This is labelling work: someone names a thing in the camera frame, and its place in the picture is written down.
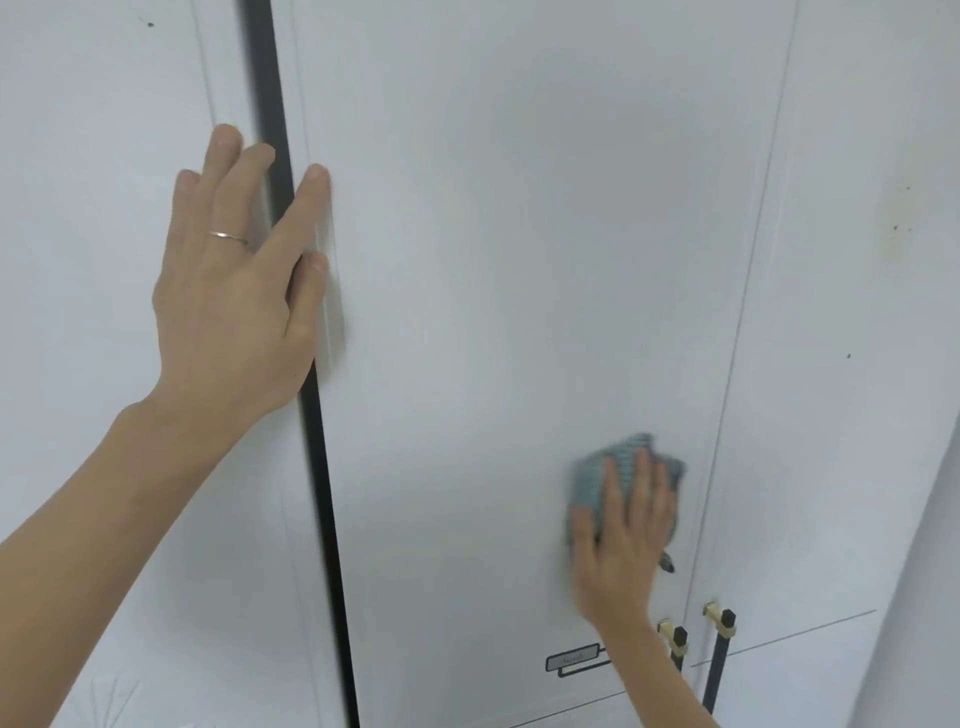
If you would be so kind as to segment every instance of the ring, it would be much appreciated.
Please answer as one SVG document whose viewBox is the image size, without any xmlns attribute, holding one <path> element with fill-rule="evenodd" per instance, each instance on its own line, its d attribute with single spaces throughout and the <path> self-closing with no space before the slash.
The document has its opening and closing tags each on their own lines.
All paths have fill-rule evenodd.
<svg viewBox="0 0 960 728">
<path fill-rule="evenodd" d="M 245 237 L 238 237 L 237 235 L 231 235 L 229 232 L 207 231 L 206 234 L 208 234 L 208 235 L 215 235 L 216 237 L 225 237 L 225 238 L 228 238 L 228 239 L 230 239 L 230 240 L 239 240 L 239 241 L 240 241 L 241 243 L 243 243 L 244 245 L 247 244 L 247 238 L 245 238 Z"/>
</svg>

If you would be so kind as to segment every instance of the black trim strip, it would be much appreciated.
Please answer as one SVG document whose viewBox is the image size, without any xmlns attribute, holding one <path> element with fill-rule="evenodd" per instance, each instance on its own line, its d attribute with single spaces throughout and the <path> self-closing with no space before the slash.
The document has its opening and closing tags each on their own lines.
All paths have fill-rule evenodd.
<svg viewBox="0 0 960 728">
<path fill-rule="evenodd" d="M 279 61 L 276 57 L 274 16 L 270 0 L 242 0 L 244 35 L 253 80 L 256 121 L 264 141 L 276 149 L 276 161 L 270 168 L 270 202 L 276 222 L 294 199 L 294 176 L 287 141 L 287 123 L 283 113 L 283 92 L 280 86 Z M 356 683 L 347 628 L 347 604 L 344 602 L 344 581 L 340 569 L 340 549 L 330 493 L 330 473 L 326 464 L 324 419 L 320 408 L 320 385 L 316 364 L 300 389 L 300 409 L 306 431 L 313 493 L 317 503 L 320 540 L 324 547 L 326 584 L 337 644 L 337 660 L 343 683 L 344 702 L 350 728 L 360 728 Z"/>
</svg>

